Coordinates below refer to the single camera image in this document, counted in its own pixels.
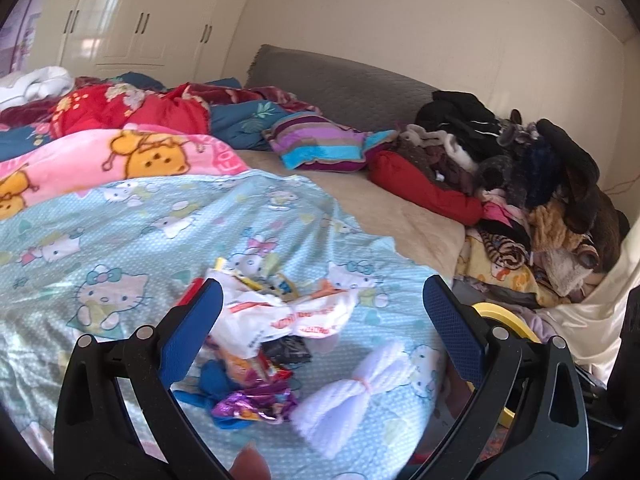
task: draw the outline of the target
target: white towel tied with band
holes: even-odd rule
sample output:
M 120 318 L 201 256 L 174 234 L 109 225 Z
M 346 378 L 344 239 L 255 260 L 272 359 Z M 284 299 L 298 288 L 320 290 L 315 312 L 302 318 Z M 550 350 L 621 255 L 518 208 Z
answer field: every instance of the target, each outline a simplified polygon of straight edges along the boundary
M 289 415 L 296 431 L 318 453 L 332 459 L 360 425 L 369 398 L 407 384 L 414 366 L 398 341 L 376 348 L 343 379 L 322 387 Z

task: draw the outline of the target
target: light blue hello kitty sheet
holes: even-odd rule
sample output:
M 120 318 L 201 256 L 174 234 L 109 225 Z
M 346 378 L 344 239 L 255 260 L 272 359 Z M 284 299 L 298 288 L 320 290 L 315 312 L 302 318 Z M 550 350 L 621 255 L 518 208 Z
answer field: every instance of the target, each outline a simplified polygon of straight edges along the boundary
M 390 480 L 433 411 L 444 348 L 421 291 L 434 271 L 398 255 L 391 238 L 364 234 L 306 178 L 251 170 L 141 178 L 72 193 L 1 223 L 0 251 L 0 402 L 46 462 L 78 336 L 118 339 L 157 324 L 219 256 L 286 295 L 318 290 L 323 279 L 362 289 L 338 346 L 295 370 L 291 384 L 301 398 L 348 378 L 387 340 L 403 341 L 417 365 L 406 385 L 370 400 L 363 423 L 333 461 L 313 452 L 289 424 L 224 431 L 204 410 L 183 405 L 225 466 L 255 440 L 274 479 Z M 197 384 L 199 365 L 209 358 L 203 349 L 177 386 Z M 123 392 L 145 449 L 158 454 L 126 381 Z

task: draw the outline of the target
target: yellow ring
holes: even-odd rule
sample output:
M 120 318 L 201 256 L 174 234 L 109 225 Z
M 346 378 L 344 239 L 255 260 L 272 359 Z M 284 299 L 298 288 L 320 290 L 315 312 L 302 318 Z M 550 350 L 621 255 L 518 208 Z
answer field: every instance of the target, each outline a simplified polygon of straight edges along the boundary
M 480 314 L 481 317 L 499 321 L 509 327 L 520 337 L 529 339 L 534 343 L 540 343 L 540 338 L 533 332 L 533 330 L 531 330 L 523 320 L 521 320 L 518 316 L 516 316 L 513 312 L 510 312 L 506 308 L 486 302 L 476 303 L 475 305 L 473 305 L 473 308 L 478 314 Z M 473 391 L 473 384 L 467 384 L 471 391 Z M 510 428 L 514 416 L 515 413 L 513 413 L 509 408 L 504 408 L 502 410 L 502 413 L 500 414 L 498 423 L 503 425 L 505 428 Z

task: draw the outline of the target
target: gray upholstered headboard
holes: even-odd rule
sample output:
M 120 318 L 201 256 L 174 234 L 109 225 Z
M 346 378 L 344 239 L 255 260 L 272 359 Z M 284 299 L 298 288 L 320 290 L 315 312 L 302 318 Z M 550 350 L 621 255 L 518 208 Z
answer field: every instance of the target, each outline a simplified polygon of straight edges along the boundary
M 413 123 L 437 90 L 363 63 L 267 44 L 248 75 L 247 88 L 277 86 L 318 106 L 328 119 L 363 131 Z

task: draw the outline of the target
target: yellow cartoon bear print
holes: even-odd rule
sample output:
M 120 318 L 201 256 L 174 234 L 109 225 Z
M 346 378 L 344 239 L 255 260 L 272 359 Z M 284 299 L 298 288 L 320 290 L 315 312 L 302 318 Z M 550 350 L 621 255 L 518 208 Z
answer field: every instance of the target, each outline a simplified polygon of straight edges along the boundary
M 22 198 L 23 192 L 28 189 L 38 190 L 38 186 L 29 182 L 29 177 L 23 170 L 24 166 L 0 180 L 0 220 L 11 218 L 27 207 Z
M 102 165 L 110 171 L 116 155 L 126 156 L 125 178 L 172 176 L 187 173 L 191 167 L 182 145 L 187 137 L 121 130 L 110 144 L 111 155 Z

